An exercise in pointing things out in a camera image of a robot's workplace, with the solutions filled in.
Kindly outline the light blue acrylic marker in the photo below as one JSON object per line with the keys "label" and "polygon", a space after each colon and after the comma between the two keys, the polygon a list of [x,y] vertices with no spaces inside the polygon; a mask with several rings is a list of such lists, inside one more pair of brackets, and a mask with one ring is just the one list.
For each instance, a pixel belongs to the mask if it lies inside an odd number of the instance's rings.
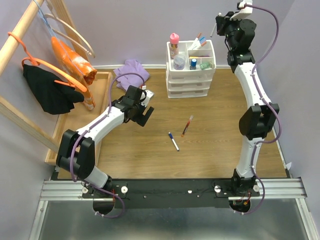
{"label": "light blue acrylic marker", "polygon": [[195,45],[195,47],[193,48],[193,50],[198,50],[198,47],[206,41],[205,37],[202,37],[201,39],[198,40],[198,43]]}

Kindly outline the pink cap white marker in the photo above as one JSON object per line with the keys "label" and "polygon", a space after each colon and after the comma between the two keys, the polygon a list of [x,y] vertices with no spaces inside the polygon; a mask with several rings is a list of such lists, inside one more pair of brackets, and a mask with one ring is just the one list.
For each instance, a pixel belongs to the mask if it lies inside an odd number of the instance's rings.
{"label": "pink cap white marker", "polygon": [[189,50],[193,50],[193,48],[196,46],[196,44],[199,42],[199,39],[201,37],[202,33],[200,32],[197,37],[195,38],[195,40],[192,42],[192,45],[190,46]]}

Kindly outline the blue cap whiteboard marker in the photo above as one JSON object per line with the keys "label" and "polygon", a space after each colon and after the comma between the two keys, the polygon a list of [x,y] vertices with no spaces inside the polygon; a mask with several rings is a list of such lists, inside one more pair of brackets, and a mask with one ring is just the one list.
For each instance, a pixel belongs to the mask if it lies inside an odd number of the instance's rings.
{"label": "blue cap whiteboard marker", "polygon": [[172,143],[173,143],[173,145],[174,145],[175,149],[179,152],[179,151],[180,151],[180,148],[178,147],[178,145],[177,145],[177,143],[176,143],[176,141],[175,141],[175,139],[174,139],[174,137],[173,137],[172,133],[171,133],[171,132],[168,132],[168,136],[170,137],[170,139],[171,139],[171,141],[172,141]]}

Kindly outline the grey blue cap glue bottle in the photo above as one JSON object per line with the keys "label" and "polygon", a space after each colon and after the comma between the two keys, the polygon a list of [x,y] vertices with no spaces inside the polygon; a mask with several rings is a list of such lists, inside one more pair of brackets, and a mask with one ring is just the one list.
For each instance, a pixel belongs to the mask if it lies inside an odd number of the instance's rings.
{"label": "grey blue cap glue bottle", "polygon": [[192,58],[190,60],[190,66],[189,66],[190,70],[196,70],[197,69],[197,59],[196,58]]}

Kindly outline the pink cap crayon bottle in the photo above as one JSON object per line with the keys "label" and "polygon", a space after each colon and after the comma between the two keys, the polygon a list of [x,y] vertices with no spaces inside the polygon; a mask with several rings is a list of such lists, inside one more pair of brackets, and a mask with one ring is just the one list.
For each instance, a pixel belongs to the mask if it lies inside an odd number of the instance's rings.
{"label": "pink cap crayon bottle", "polygon": [[169,38],[170,58],[173,59],[179,53],[180,36],[177,33],[172,33]]}

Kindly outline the white plastic drawer organizer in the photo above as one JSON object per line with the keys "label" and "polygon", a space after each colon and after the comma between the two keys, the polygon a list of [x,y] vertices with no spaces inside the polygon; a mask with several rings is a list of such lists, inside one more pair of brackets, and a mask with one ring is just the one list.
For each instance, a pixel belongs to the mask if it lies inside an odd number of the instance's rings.
{"label": "white plastic drawer organizer", "polygon": [[[213,43],[207,40],[206,45],[198,50],[189,50],[192,40],[178,43],[179,54],[185,56],[183,70],[175,70],[170,56],[170,42],[166,43],[166,89],[170,99],[206,97],[209,93],[213,76],[216,71],[216,56]],[[190,70],[189,56],[211,56],[197,59],[196,70]],[[202,63],[214,63],[215,68],[200,69]]]}

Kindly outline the red gel pen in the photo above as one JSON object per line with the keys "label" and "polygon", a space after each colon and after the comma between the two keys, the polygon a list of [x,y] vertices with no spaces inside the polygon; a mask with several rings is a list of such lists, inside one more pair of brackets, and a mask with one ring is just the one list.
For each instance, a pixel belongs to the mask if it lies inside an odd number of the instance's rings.
{"label": "red gel pen", "polygon": [[188,127],[189,127],[190,123],[192,122],[193,118],[194,118],[193,115],[191,115],[191,116],[189,117],[189,119],[188,119],[188,121],[187,121],[187,123],[186,123],[186,125],[185,125],[185,127],[184,127],[184,130],[182,131],[181,137],[184,137],[184,136],[185,136],[185,134],[186,134],[186,132],[187,132],[187,130],[188,130]]}

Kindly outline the clear round jar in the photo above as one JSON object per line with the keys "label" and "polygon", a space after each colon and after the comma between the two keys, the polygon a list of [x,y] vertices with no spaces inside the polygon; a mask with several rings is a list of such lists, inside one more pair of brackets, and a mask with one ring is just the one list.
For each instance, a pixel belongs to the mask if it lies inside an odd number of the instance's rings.
{"label": "clear round jar", "polygon": [[183,54],[176,54],[173,57],[173,68],[175,70],[183,70],[186,64],[186,57]]}

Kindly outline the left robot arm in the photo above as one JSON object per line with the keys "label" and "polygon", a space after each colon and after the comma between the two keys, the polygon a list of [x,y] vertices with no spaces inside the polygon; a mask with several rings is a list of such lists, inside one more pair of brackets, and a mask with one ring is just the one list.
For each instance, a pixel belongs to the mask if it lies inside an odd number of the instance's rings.
{"label": "left robot arm", "polygon": [[96,146],[114,128],[133,121],[145,126],[153,107],[148,103],[154,92],[130,85],[124,96],[111,102],[111,106],[86,126],[76,131],[66,130],[61,138],[56,165],[73,177],[93,185],[101,198],[107,197],[112,188],[112,178],[96,166]]}

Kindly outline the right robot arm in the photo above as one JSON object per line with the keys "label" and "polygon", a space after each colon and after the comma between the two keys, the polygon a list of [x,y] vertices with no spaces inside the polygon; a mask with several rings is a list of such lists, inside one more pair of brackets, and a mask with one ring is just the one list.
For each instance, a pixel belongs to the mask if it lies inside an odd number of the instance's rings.
{"label": "right robot arm", "polygon": [[239,12],[229,11],[216,18],[216,33],[223,36],[228,48],[227,62],[240,82],[247,110],[239,120],[242,148],[231,179],[216,184],[229,196],[258,194],[256,165],[260,148],[276,121],[280,107],[265,93],[256,71],[256,61],[250,49],[255,37],[256,23],[240,18]]}

